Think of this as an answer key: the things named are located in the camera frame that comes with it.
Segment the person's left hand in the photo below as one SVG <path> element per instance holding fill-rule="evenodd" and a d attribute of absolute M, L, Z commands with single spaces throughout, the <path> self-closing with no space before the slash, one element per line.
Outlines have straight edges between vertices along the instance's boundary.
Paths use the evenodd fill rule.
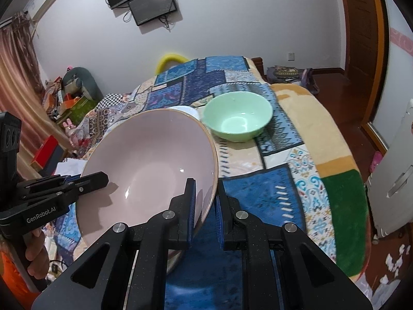
<path fill-rule="evenodd" d="M 41 229 L 32 231 L 25 253 L 26 259 L 30 261 L 28 274 L 38 280 L 46 277 L 50 264 L 44 242 L 45 234 Z"/>

